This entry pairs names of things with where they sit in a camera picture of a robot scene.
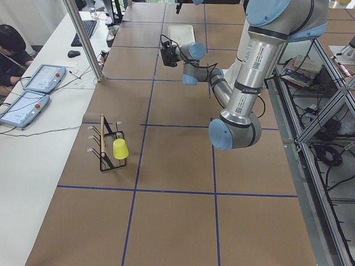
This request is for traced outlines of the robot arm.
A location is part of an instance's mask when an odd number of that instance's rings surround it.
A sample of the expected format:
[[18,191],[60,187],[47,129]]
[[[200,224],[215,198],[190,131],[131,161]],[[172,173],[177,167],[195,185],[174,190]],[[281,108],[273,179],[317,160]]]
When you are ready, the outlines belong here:
[[163,64],[184,63],[182,81],[186,85],[208,82],[223,107],[209,124],[209,138],[219,150],[250,147],[261,137],[261,124],[252,108],[267,73],[277,60],[279,46],[289,42],[314,40],[326,31],[328,1],[245,1],[247,34],[245,56],[230,86],[215,65],[200,66],[205,55],[201,43],[178,44],[167,39],[161,44]]
[[196,6],[200,4],[239,4],[246,10],[249,0],[174,0],[174,3],[176,3],[176,13],[179,14],[184,3],[192,3]]

